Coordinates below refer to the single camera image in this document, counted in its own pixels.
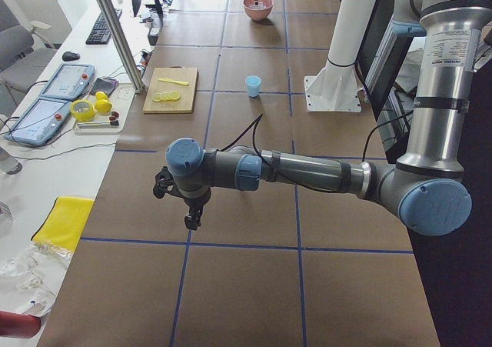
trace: clear plastic bottle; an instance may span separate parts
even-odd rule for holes
[[[0,147],[0,170],[5,174],[13,175],[22,170],[22,164]]]

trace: chair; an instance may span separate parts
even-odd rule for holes
[[[51,26],[42,22],[31,22],[31,25],[31,30],[20,25],[5,2],[0,0],[0,84],[5,84],[15,104],[11,90],[27,93],[56,53],[54,45],[36,32],[38,28],[49,29]],[[51,48],[33,50],[33,34]]]

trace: pink bowl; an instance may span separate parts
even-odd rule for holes
[[[274,7],[274,0],[258,0],[258,6],[262,6],[262,8],[256,8],[254,0],[244,0],[243,6],[246,15],[259,22],[270,15],[271,9]]]

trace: lemon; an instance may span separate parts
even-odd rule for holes
[[[110,103],[108,99],[98,99],[94,107],[96,110],[98,110],[101,114],[105,114],[106,112],[110,112],[113,104]]]
[[[108,99],[108,95],[104,92],[98,91],[95,93],[95,99]]]

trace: light blue cup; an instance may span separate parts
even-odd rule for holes
[[[258,97],[260,94],[261,78],[256,75],[246,77],[246,86],[248,87],[248,95],[250,97]]]

